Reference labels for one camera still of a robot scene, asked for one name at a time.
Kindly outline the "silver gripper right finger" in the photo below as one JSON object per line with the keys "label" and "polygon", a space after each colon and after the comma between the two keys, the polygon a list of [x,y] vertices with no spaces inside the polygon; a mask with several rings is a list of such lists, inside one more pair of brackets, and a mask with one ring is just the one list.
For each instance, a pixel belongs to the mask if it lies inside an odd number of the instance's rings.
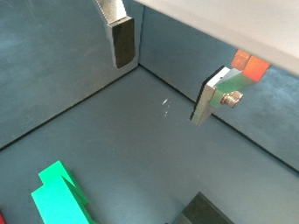
{"label": "silver gripper right finger", "polygon": [[241,88],[260,82],[270,64],[237,49],[230,67],[221,66],[204,81],[190,121],[201,125],[220,105],[234,108],[242,98]]}

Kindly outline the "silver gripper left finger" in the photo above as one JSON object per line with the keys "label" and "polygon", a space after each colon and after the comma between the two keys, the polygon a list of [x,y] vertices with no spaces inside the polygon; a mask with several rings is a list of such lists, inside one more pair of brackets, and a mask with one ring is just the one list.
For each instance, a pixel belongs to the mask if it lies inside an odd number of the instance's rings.
{"label": "silver gripper left finger", "polygon": [[136,56],[134,20],[126,15],[122,0],[94,0],[94,3],[106,24],[114,67],[121,68]]}

